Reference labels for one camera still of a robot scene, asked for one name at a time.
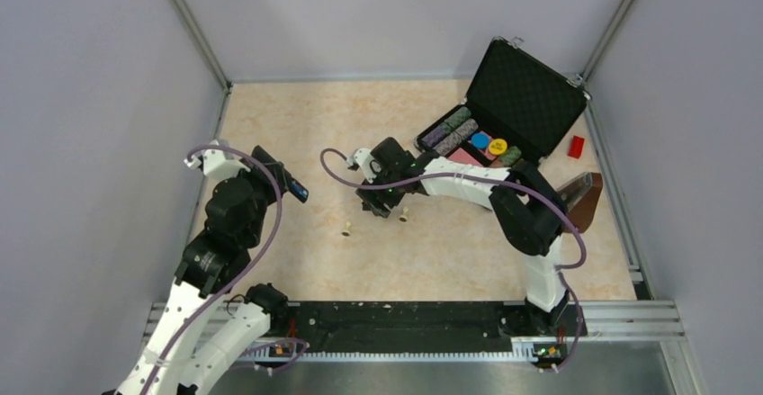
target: case lid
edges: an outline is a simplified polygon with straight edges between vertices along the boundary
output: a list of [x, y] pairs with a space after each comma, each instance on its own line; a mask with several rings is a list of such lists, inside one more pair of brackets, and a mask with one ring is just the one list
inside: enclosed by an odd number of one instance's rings
[[494, 116], [542, 157], [564, 138], [588, 98], [582, 87], [502, 38], [490, 43], [466, 93], [467, 104]]

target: black wire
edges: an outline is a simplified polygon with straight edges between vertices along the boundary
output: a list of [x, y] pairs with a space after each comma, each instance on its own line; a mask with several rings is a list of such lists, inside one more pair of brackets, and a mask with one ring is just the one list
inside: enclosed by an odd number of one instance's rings
[[226, 301], [226, 302], [225, 302], [225, 312], [227, 312], [227, 313], [228, 313], [230, 316], [233, 316], [233, 313], [232, 313], [232, 312], [230, 312], [230, 303], [231, 303], [231, 302], [235, 302], [235, 301], [236, 301], [236, 298], [237, 298], [238, 296], [241, 296], [241, 298], [243, 298], [244, 300], [247, 298], [247, 296], [244, 296], [243, 294], [239, 293], [239, 294], [237, 294], [236, 296], [233, 296], [232, 298], [230, 298], [230, 300], [229, 300], [229, 301]]

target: red box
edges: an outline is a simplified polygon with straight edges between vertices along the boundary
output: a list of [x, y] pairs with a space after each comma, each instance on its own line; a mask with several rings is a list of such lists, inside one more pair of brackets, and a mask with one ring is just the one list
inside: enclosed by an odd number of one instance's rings
[[570, 151], [567, 152], [567, 155], [573, 158], [580, 158], [580, 156], [583, 155], [583, 143], [585, 142], [586, 140], [582, 137], [574, 136], [570, 143]]

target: robotic arm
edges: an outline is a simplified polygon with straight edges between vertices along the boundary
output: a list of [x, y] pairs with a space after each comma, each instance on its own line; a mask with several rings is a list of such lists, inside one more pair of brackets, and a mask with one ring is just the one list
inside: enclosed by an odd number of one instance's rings
[[[227, 146], [222, 140], [211, 144]], [[259, 146], [252, 157], [275, 177], [281, 194], [288, 191], [300, 202], [307, 201], [308, 190], [282, 163]], [[206, 149], [185, 163], [222, 182], [205, 207], [204, 230], [185, 247], [165, 313], [151, 339], [127, 379], [116, 391], [104, 395], [205, 395], [244, 349], [267, 333], [271, 324], [282, 323], [287, 309], [285, 295], [270, 285], [258, 284], [249, 289], [233, 318], [194, 353], [211, 314], [223, 302], [222, 296], [190, 324], [187, 321], [210, 295], [219, 293], [247, 267], [248, 249], [259, 245], [265, 212], [275, 202], [275, 191], [265, 174], [220, 150]], [[183, 325], [185, 331], [159, 360], [159, 352]], [[155, 367], [158, 371], [152, 375]]]
[[379, 191], [358, 189], [356, 194], [363, 200], [364, 210], [383, 218], [390, 215], [390, 210], [400, 203], [405, 193], [447, 195], [493, 211], [509, 243], [523, 253], [528, 306], [537, 308], [535, 314], [548, 323], [553, 323], [566, 307], [568, 293], [555, 267], [561, 262], [562, 225], [559, 218], [532, 197], [525, 203], [512, 189], [463, 178], [472, 175], [520, 183], [536, 190], [566, 212], [561, 197], [533, 165], [520, 163], [512, 168], [469, 166], [454, 163], [434, 152], [414, 158], [393, 138], [387, 138], [373, 150], [357, 149], [346, 163], [350, 169], [363, 172], [364, 184], [392, 184], [420, 175], [449, 174]]

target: gray floor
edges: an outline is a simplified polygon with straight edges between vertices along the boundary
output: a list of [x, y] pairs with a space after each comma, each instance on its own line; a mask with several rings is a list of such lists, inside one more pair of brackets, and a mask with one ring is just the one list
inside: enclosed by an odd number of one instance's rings
[[673, 394], [659, 344], [587, 343], [558, 375], [529, 364], [297, 364], [269, 378], [236, 370], [212, 395]]

